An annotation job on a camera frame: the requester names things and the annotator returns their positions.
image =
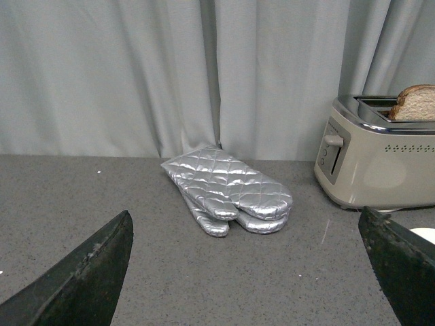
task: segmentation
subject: bread slice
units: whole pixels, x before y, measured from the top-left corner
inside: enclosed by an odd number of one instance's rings
[[[390,120],[435,121],[435,85],[415,85],[404,89],[397,105],[389,111]]]

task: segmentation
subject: toaster knob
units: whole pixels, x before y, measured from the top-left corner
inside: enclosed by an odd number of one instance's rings
[[[324,141],[330,146],[343,147],[344,144],[343,138],[341,138],[337,134],[326,134],[324,137]]]

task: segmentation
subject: quilted oven mitt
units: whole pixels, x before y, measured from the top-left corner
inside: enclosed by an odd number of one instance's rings
[[[216,146],[170,159],[162,167],[190,201],[192,213],[200,210],[212,221],[239,219],[242,226],[250,225],[253,230],[259,225],[258,219],[270,222],[265,229],[287,221],[292,205],[290,191]]]
[[[181,190],[180,192],[196,222],[202,227],[205,233],[218,238],[228,234],[230,226],[228,225],[227,221],[213,218],[206,211],[197,207]],[[278,232],[283,228],[288,220],[288,216],[274,221],[265,221],[262,219],[257,219],[243,211],[239,211],[239,214],[239,217],[237,217],[235,221],[237,221],[237,223],[239,223],[247,231],[257,234],[270,234],[273,232]]]

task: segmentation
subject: toaster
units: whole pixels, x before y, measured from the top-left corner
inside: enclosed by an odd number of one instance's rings
[[[435,204],[435,122],[393,121],[391,96],[339,96],[314,173],[344,209],[380,211]]]

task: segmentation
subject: gray curtain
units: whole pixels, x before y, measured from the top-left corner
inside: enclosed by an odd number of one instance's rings
[[[0,153],[314,160],[338,94],[435,84],[435,1],[0,0]]]

